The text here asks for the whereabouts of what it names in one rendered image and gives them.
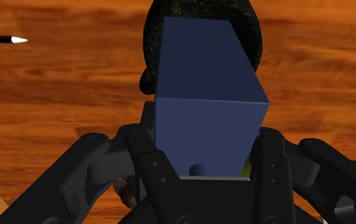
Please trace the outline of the blue box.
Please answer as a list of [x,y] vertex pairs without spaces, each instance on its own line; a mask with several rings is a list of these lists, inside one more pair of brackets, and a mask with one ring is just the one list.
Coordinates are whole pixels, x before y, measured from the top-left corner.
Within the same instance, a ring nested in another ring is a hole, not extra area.
[[155,143],[181,176],[238,176],[270,102],[230,22],[164,19]]

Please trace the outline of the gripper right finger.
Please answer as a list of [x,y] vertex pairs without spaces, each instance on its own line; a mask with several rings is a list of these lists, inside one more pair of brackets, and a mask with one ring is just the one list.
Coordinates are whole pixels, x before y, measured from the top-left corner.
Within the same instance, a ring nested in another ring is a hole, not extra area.
[[328,224],[356,224],[356,164],[326,142],[293,144],[262,127],[252,149],[255,224],[321,224],[293,202],[296,192]]

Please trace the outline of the dark mottled round object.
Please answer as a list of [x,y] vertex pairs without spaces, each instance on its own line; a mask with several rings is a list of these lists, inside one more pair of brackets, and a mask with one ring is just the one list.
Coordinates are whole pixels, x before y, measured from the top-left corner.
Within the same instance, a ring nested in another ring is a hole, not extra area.
[[249,0],[153,0],[143,32],[146,68],[139,81],[143,94],[156,92],[165,16],[230,21],[253,69],[258,68],[263,41],[258,17]]

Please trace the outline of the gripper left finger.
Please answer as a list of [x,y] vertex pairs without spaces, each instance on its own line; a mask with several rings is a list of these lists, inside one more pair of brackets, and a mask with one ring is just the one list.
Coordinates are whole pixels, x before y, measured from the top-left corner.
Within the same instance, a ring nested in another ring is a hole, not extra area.
[[155,103],[116,137],[81,136],[1,215],[0,224],[82,224],[113,180],[133,176],[137,205],[118,224],[206,224],[172,164],[153,142]]

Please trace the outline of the brown mottled object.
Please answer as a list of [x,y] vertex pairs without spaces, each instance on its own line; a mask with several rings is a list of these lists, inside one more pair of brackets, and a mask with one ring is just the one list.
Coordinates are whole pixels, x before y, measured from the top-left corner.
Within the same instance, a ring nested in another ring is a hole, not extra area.
[[128,176],[113,180],[113,188],[125,206],[133,209],[137,205]]

